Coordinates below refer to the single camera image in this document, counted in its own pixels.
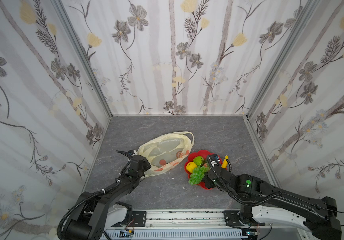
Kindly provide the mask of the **yellow toy banana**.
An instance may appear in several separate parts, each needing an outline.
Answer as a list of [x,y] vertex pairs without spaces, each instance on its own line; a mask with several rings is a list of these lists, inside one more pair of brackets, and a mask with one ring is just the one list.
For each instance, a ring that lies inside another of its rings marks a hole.
[[226,169],[226,168],[228,167],[228,165],[229,165],[229,156],[226,155],[226,156],[224,157],[224,160],[223,160],[223,163],[222,163],[222,168],[223,168],[223,169]]

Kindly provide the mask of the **green toy grape bunch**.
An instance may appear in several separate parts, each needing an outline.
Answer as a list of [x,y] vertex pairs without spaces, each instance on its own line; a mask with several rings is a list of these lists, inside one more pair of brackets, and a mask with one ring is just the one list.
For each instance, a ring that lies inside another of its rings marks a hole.
[[203,178],[205,177],[205,174],[210,170],[209,167],[197,167],[193,173],[190,175],[190,179],[189,179],[189,184],[190,185],[199,185]]

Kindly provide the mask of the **red flower-shaped plate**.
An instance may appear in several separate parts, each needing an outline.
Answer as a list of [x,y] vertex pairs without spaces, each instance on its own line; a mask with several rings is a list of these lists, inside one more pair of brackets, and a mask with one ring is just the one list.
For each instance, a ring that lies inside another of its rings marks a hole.
[[210,167],[207,161],[207,156],[215,155],[215,159],[221,164],[223,169],[232,171],[232,165],[229,161],[229,156],[221,159],[217,154],[210,153],[207,150],[200,150],[189,154],[188,161],[185,163],[185,171],[189,176],[188,183],[191,186],[198,185],[203,189],[210,190],[216,187],[214,181],[208,177]]

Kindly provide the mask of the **cream printed plastic bag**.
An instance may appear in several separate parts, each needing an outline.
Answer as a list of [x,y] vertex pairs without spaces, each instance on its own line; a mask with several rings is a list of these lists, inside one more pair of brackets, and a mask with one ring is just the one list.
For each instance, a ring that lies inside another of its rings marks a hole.
[[137,154],[145,157],[151,165],[145,176],[158,176],[175,168],[188,157],[194,143],[194,134],[185,131],[165,134],[141,145]]

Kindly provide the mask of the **yellow toy lemon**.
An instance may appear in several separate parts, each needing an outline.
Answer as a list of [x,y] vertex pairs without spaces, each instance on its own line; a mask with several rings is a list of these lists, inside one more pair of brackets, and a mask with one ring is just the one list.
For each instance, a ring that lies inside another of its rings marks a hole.
[[186,165],[186,171],[190,174],[193,173],[193,171],[198,167],[198,165],[194,162],[189,162]]

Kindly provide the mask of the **green toy lime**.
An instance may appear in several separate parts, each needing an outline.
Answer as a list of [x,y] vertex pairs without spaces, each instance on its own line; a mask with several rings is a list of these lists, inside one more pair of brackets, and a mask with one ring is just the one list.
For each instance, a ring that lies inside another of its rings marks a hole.
[[193,159],[193,163],[195,163],[198,167],[202,167],[205,163],[205,159],[202,156],[197,156]]

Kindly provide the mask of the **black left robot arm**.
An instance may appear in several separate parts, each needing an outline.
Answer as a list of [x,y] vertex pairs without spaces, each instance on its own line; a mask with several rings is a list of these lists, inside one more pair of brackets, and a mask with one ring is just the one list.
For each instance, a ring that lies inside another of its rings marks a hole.
[[108,210],[121,197],[134,191],[140,179],[151,168],[141,155],[130,155],[115,183],[95,193],[82,193],[76,204],[60,220],[57,236],[60,240],[99,240],[107,221]]

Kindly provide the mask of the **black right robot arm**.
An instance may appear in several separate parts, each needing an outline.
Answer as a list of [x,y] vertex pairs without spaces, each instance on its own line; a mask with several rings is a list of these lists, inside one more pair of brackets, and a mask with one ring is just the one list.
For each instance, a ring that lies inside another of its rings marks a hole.
[[208,177],[215,186],[241,205],[257,207],[269,204],[305,218],[303,225],[320,240],[340,240],[342,226],[337,219],[335,199],[304,197],[248,174],[234,175],[222,168],[216,155],[207,156]]

